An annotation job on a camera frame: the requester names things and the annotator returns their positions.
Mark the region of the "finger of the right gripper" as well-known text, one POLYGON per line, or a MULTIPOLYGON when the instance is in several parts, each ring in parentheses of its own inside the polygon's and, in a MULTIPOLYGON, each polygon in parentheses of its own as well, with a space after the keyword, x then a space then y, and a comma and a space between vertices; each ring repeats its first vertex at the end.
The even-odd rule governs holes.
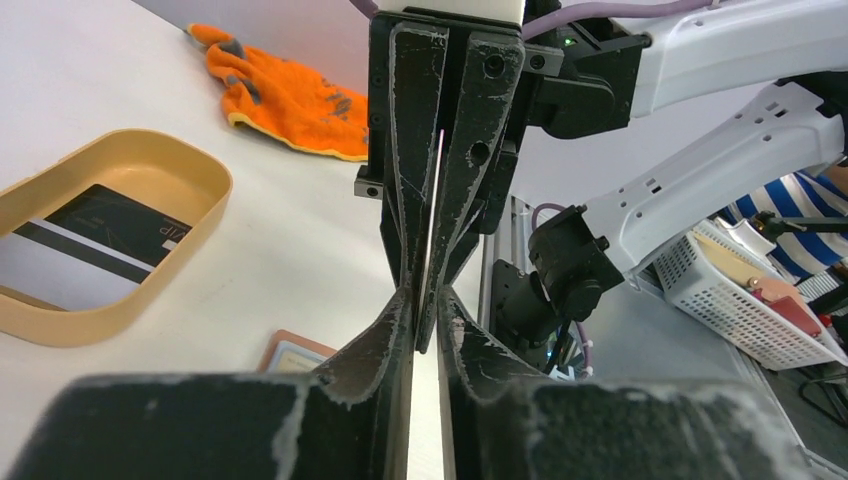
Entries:
POLYGON ((389 33, 389 107, 400 286, 387 312, 399 328, 415 324, 427 260, 428 200, 448 31, 423 23, 397 23, 389 33))
POLYGON ((437 297, 494 151, 501 139, 524 62, 518 34, 473 32, 457 78, 447 146, 437 159, 426 275, 416 349, 425 353, 436 322, 437 297))

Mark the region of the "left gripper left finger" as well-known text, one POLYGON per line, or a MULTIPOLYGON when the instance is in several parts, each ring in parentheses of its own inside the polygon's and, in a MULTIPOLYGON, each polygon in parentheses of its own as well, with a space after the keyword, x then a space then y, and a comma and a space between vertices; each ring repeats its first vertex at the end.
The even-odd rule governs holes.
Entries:
POLYGON ((403 479, 414 300, 304 373, 80 378, 45 410, 12 479, 403 479))

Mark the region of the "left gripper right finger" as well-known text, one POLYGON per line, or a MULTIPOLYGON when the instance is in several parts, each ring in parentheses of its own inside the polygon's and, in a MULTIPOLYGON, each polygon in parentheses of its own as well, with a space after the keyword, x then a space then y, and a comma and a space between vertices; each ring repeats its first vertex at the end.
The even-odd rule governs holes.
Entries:
POLYGON ((739 382, 544 376, 437 298, 449 479, 809 479, 766 397, 739 382))

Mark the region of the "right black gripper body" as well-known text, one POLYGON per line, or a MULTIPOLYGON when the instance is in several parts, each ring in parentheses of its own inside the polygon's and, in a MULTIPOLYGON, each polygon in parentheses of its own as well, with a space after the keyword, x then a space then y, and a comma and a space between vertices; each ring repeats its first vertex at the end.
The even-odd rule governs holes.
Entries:
MULTIPOLYGON (((390 87, 394 81, 389 67, 390 34, 400 23, 440 27, 448 32, 442 85, 438 90, 438 113, 424 112, 424 97, 413 98, 409 114, 414 124, 431 124, 445 133, 450 141, 458 117, 459 81, 466 60, 464 49, 474 31, 501 33, 509 23, 464 15, 437 7, 379 7, 369 28, 368 126, 369 157, 357 180, 366 193, 382 199, 380 232, 398 236, 399 219, 395 188, 397 172, 395 148, 391 137, 392 109, 390 87)), ((527 46, 526 67, 505 126, 505 138, 495 150, 481 186, 475 194, 471 210, 465 217, 462 232, 466 235, 489 235, 496 231, 507 204, 507 195, 518 161, 518 151, 531 117, 538 84, 545 77, 559 74, 563 56, 553 33, 545 33, 527 46)))

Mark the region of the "tan oval tray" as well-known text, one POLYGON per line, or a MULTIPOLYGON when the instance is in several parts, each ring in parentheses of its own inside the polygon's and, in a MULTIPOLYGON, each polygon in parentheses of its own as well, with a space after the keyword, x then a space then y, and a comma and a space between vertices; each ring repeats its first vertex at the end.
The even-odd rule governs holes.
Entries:
POLYGON ((78 347, 125 330, 218 226, 226 167, 161 132, 105 134, 1 196, 1 330, 78 347))

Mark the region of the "black card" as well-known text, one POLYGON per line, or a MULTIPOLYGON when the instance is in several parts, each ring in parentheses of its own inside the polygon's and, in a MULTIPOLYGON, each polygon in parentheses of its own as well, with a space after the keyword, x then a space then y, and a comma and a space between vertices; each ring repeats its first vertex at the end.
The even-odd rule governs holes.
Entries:
POLYGON ((13 233, 142 283, 191 227, 101 184, 13 233))

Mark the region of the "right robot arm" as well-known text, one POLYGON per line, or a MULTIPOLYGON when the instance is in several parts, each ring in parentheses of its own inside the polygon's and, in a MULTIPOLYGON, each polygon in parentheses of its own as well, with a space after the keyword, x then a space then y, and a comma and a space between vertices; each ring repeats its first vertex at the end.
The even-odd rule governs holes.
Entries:
POLYGON ((426 352, 443 297, 507 199, 593 197, 532 237, 530 311, 507 349, 541 348, 608 290, 748 190, 836 164, 847 114, 843 1, 360 1, 369 158, 357 192, 426 352))

